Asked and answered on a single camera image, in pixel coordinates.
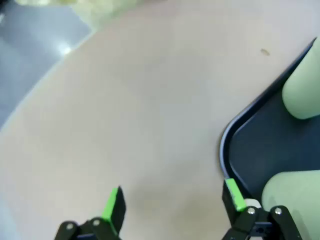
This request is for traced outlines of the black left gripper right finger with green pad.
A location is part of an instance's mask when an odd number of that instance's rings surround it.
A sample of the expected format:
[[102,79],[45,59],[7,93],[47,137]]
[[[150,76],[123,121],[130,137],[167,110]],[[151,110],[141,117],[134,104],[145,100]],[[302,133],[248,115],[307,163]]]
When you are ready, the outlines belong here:
[[222,201],[230,221],[224,240],[249,240],[254,237],[263,240],[302,239],[288,208],[277,205],[266,211],[247,205],[233,178],[224,180]]

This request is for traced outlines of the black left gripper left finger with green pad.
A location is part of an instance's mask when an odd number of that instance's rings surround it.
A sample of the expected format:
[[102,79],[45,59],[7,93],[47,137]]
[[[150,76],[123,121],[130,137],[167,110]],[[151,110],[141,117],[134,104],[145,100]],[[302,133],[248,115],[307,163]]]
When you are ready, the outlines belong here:
[[79,225],[75,221],[60,224],[56,240],[119,240],[126,214],[123,189],[112,189],[101,216],[94,217]]

